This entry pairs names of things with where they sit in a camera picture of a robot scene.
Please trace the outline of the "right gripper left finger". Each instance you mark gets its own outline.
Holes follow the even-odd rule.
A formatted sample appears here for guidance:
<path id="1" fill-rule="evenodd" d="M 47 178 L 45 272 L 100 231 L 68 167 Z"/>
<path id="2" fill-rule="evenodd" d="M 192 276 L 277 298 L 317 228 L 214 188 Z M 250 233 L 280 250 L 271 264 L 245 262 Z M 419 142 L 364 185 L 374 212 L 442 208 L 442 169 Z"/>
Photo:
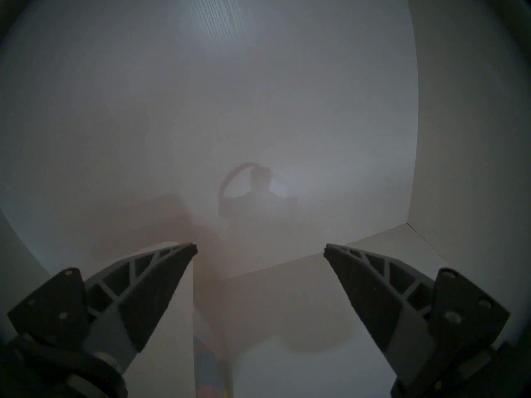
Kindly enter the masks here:
<path id="1" fill-rule="evenodd" d="M 118 260 L 84 279 L 63 269 L 9 311 L 18 334 L 65 351 L 103 352 L 122 369 L 147 345 L 186 268 L 193 243 Z"/>

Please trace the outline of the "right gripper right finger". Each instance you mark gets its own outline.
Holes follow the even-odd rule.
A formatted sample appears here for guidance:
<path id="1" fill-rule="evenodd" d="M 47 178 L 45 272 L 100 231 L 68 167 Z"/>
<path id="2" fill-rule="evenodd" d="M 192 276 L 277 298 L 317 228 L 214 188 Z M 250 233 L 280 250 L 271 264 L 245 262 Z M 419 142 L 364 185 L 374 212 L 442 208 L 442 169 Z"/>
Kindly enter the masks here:
<path id="1" fill-rule="evenodd" d="M 432 279 L 358 248 L 326 244 L 323 256 L 396 375 L 391 395 L 477 395 L 507 309 L 449 267 Z"/>

